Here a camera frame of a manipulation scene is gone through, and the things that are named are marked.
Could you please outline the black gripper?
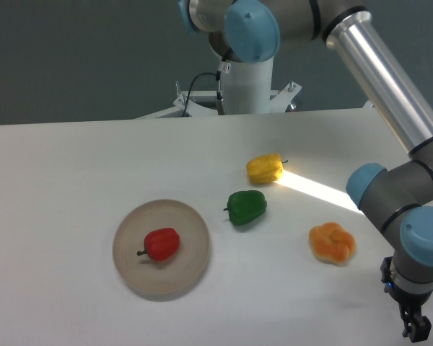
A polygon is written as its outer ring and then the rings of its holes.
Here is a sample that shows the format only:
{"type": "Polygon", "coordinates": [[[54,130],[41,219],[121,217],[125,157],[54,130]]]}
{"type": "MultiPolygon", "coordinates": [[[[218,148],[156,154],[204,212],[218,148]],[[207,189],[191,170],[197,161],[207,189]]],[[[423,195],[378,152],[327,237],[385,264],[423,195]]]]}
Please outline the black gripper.
{"type": "Polygon", "coordinates": [[[433,281],[418,283],[405,278],[393,264],[392,257],[385,257],[380,266],[384,292],[398,302],[400,317],[403,321],[404,338],[411,342],[426,341],[431,332],[430,320],[421,314],[422,306],[433,292],[433,281]]]}

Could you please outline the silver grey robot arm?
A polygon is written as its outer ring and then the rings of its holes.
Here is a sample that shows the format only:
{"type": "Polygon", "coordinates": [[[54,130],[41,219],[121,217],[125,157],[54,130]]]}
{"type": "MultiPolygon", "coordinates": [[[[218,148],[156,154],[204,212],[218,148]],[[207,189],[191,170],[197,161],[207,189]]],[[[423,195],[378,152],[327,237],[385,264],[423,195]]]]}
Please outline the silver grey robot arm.
{"type": "Polygon", "coordinates": [[[433,110],[372,26],[360,1],[179,1],[187,31],[206,32],[223,61],[262,63],[283,45],[321,39],[337,52],[406,150],[388,170],[365,164],[346,191],[394,250],[380,271],[403,336],[428,338],[421,308],[433,292],[433,110]]]}

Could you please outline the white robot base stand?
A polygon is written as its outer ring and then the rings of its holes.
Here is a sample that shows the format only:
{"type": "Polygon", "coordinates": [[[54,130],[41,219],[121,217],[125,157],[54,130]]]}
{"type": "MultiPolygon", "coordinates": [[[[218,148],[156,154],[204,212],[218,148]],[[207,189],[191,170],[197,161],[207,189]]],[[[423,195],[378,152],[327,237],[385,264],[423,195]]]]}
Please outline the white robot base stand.
{"type": "Polygon", "coordinates": [[[290,81],[283,89],[271,89],[273,60],[237,63],[222,59],[215,72],[193,77],[187,90],[177,82],[173,106],[144,115],[144,119],[208,117],[216,115],[271,114],[321,110],[305,99],[302,85],[290,81]]]}

